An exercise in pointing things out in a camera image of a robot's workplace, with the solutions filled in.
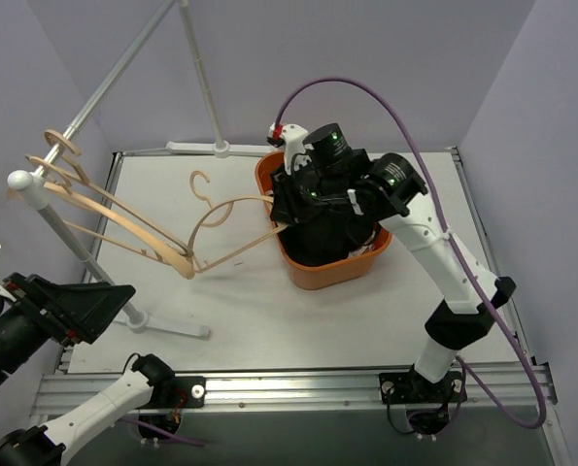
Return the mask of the black skirt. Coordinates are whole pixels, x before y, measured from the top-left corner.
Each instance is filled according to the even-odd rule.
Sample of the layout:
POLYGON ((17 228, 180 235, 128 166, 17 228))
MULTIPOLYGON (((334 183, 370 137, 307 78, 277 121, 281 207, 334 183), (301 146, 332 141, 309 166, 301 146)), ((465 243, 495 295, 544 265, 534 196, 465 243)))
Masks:
POLYGON ((352 208, 333 201, 325 203, 325 197, 337 199, 351 186, 349 179, 322 178, 311 193, 317 207, 324 208, 325 221, 320 228, 288 227, 280 234, 289 257, 302 265, 315 267, 348 257, 348 253, 363 245, 373 233, 382 230, 379 223, 357 216, 352 208))

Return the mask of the wooden hanger for black skirt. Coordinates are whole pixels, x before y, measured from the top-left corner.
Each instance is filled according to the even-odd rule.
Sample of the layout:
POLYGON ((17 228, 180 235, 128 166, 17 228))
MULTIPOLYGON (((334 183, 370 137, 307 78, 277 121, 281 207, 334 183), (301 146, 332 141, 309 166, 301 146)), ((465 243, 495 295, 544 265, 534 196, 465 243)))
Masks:
POLYGON ((195 275, 203 274, 212 270, 213 268, 227 262, 230 259, 235 258, 239 254, 250 250, 259 244, 263 243, 264 241, 279 235, 281 232, 284 232, 288 226, 284 223, 277 223, 274 227, 272 227, 267 233, 263 234, 262 236, 256 238, 255 240, 247 243, 243 247, 215 260, 213 262, 201 263, 197 257, 195 252, 195 240, 197 238, 198 233, 202 228, 217 228, 223 225, 231 216, 234 206, 237 203, 244 202, 244 201, 260 201, 261 203, 265 204, 266 206, 274 206, 274 199, 271 196, 266 195, 248 195, 248 196, 241 196, 228 199, 227 201, 223 201, 218 204, 214 204, 210 197, 202 194, 198 191, 196 187, 196 180, 201 178, 205 183, 210 182, 210 177, 208 174, 201 170, 194 170, 189 175, 189 188, 191 193, 198 199, 205 202, 208 206, 207 212, 197 221, 195 226, 192 229, 192 232, 187 241, 187 247, 190 252, 190 259, 188 260, 192 265, 193 272, 195 275))

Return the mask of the wooden hanger for white skirt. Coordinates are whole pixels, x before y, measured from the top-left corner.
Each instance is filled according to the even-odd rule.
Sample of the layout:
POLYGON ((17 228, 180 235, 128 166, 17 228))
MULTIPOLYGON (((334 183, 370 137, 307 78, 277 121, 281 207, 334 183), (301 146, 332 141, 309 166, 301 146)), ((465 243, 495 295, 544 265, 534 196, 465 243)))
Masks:
POLYGON ((109 239, 110 243, 163 263, 168 263, 169 259, 176 256, 192 256, 190 248, 183 240, 94 183, 78 161, 81 150, 70 139, 54 129, 47 129, 44 138, 51 149, 56 146, 63 147, 61 157, 71 168, 67 170, 54 162, 27 154, 27 160, 35 168, 46 170, 45 188, 71 205, 95 212, 119 225, 147 247, 134 249, 112 239, 109 239))

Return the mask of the white pleated skirt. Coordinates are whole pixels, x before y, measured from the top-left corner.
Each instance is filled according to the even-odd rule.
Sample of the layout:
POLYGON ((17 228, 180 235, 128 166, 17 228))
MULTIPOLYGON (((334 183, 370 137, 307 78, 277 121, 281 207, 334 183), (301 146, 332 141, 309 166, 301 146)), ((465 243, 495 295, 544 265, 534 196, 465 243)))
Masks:
POLYGON ((375 243, 377 240, 377 235, 375 233, 373 233, 371 235, 371 237, 363 244, 361 245, 359 248, 352 250, 348 253, 348 257, 352 258, 352 257, 357 257, 360 255, 363 255, 365 253, 371 252, 375 249, 375 243))

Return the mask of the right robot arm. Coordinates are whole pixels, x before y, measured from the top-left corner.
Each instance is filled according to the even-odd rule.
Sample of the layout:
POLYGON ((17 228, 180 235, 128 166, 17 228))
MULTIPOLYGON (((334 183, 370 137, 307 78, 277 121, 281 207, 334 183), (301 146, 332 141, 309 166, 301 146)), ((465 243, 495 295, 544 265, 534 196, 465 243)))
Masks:
POLYGON ((296 124, 272 126, 267 141, 284 157, 270 176, 271 218, 286 226, 280 238, 290 259, 328 265, 368 247, 386 230, 441 291, 408 379, 415 397, 433 399, 458 352, 490 332, 488 308, 509 301, 514 281, 482 265, 440 224, 432 191, 403 156, 389 152, 370 159, 348 145, 336 123, 313 132, 296 124))

